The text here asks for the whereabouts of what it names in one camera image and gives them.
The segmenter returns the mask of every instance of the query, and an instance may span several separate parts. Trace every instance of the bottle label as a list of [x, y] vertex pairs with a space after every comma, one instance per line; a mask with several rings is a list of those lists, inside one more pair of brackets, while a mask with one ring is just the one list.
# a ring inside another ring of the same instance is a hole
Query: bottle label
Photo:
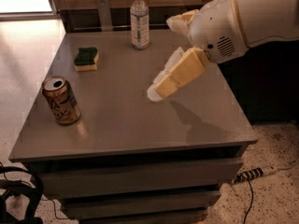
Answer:
[[150, 41], [149, 15], [136, 16], [131, 13], [132, 43], [136, 47], [144, 47]]

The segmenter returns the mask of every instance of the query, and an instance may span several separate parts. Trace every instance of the window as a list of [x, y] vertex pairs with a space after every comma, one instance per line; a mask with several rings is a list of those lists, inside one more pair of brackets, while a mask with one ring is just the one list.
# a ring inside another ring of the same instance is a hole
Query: window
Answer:
[[0, 0], [0, 18], [32, 17], [56, 14], [52, 0]]

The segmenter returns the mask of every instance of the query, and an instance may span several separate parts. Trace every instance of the plastic bottle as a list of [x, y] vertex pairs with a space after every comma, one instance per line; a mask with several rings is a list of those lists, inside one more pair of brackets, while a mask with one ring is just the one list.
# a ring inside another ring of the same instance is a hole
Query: plastic bottle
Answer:
[[144, 0], [135, 0], [130, 11], [133, 47], [135, 49], [145, 49], [150, 44], [149, 7]]

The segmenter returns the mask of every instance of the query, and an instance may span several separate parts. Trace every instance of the table top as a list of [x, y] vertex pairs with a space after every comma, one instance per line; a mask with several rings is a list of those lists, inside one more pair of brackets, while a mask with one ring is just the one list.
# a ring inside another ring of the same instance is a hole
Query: table top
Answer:
[[[136, 50], [130, 32], [66, 34], [48, 76], [70, 82], [81, 117], [71, 125], [58, 124], [39, 92], [9, 159], [49, 161], [255, 143], [215, 63], [167, 99], [149, 100], [147, 89], [172, 52], [190, 47], [169, 30], [149, 35], [150, 46]], [[75, 71], [74, 58], [83, 47], [98, 48], [97, 71]]]

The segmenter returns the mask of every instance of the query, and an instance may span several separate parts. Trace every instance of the scrub pad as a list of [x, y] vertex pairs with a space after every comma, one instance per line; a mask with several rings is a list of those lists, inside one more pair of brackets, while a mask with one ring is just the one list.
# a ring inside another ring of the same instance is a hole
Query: scrub pad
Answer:
[[158, 102], [187, 85], [205, 72], [209, 60], [197, 47], [186, 52], [178, 48], [169, 58], [164, 70], [153, 80], [148, 89], [151, 101]]
[[79, 48], [78, 54], [74, 60], [77, 71], [94, 71], [97, 70], [99, 53], [97, 48]]

